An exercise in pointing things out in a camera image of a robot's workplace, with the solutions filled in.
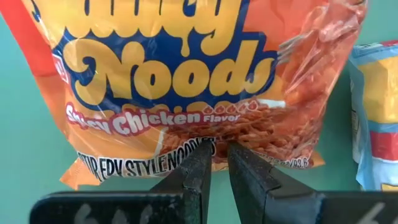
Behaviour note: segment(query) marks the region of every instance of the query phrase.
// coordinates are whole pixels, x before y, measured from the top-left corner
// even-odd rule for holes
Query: crinkled plastic
[[[358,0],[22,2],[2,13],[78,152],[62,177],[73,188],[166,175],[204,140],[213,170],[229,141],[322,164],[326,101],[366,12]]]
[[[398,190],[398,40],[355,46],[349,61],[356,178]]]

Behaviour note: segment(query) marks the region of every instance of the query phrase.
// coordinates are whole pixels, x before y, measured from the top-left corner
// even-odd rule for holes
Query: teal background
[[[398,39],[398,1],[371,1],[360,44]],[[55,127],[24,56],[0,18],[0,223],[27,223],[36,200],[69,190],[58,179],[76,153]],[[284,172],[319,190],[358,190],[351,151],[351,95],[343,72],[331,94],[318,150],[326,165]],[[159,179],[112,178],[82,190],[144,190]],[[209,222],[240,223],[227,172],[213,173]]]

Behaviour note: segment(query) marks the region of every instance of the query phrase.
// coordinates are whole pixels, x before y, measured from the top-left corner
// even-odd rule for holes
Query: orange plastic bag
[[[312,152],[366,3],[22,0],[1,9],[78,152],[62,177],[77,189],[166,175],[204,140],[213,170],[227,166],[229,141],[288,167],[322,164]]]

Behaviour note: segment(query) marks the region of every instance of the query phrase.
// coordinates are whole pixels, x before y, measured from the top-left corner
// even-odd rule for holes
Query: saucy noods logo
[[[250,0],[31,0],[72,90],[91,110],[170,110],[265,92],[277,52],[243,32]]]

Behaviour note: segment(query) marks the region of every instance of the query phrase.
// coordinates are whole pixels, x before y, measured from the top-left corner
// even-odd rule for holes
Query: blue and yellow package
[[[355,46],[349,71],[357,180],[398,190],[398,41]]]

